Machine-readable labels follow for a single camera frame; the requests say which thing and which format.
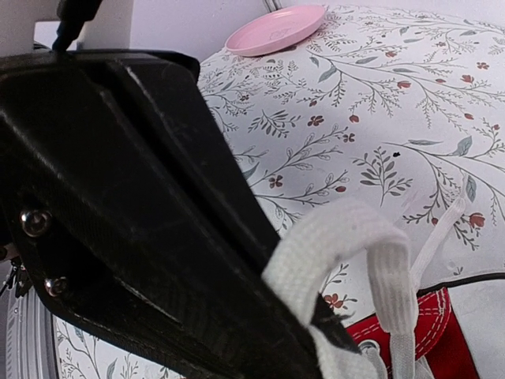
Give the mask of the red canvas sneaker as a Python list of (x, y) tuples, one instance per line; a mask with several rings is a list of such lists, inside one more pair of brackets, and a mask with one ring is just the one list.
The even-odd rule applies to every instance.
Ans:
[[(318, 208), (275, 248), (263, 281), (312, 337), (325, 378), (501, 378), (504, 286), (471, 280), (417, 297), (421, 278), (466, 209), (458, 197), (417, 256), (408, 237), (358, 201)], [(374, 316), (352, 327), (355, 352), (312, 323), (320, 285), (336, 265), (366, 255)]]

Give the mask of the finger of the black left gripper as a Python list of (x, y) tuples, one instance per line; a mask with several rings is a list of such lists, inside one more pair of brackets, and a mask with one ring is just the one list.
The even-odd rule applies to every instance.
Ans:
[(291, 59), (208, 73), (173, 52), (1, 60), (7, 378), (319, 378), (261, 278), (279, 236), (343, 191), (353, 134), (279, 96)]

